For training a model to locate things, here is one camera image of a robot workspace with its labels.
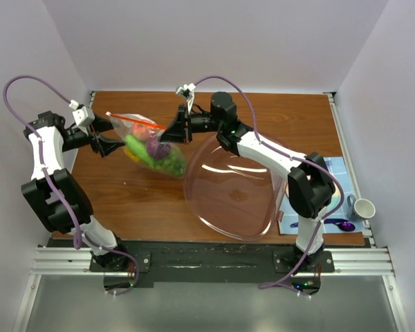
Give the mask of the clear zip top bag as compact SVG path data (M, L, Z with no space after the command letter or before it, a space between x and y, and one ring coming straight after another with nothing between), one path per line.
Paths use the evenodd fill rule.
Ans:
M114 131L124 143L125 154L134 162L155 172L180 178L187 159L173 143L161 142L165 128L140 114L107 112Z

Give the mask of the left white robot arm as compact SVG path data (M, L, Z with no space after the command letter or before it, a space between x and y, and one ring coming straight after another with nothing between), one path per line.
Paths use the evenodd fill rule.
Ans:
M21 186L21 192L49 232L73 236L77 249L86 244L102 268L125 270L129 266L125 245L97 221L88 196L63 160L65 151L83 146L90 146L105 157L124 143L102 135L113 125L100 116L90 115L82 127L66 127L65 122L64 117L47 111L25 128L24 135L33 146L34 170L30 182Z

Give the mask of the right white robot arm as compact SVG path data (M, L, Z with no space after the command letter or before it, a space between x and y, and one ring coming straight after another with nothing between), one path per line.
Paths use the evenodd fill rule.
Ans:
M190 86L177 89L184 99L173 122L160 136L162 142L192 141L196 133L214 132L219 145L235 156L253 160L281 176L288 186L290 206L298 215L298 233L294 255L296 267L311 271L319 263L323 250L322 219L335 193L336 181L326 168L324 158L291 151L257 133L237 115L237 106L226 92L216 92L210 99L210 110L193 112L195 92Z

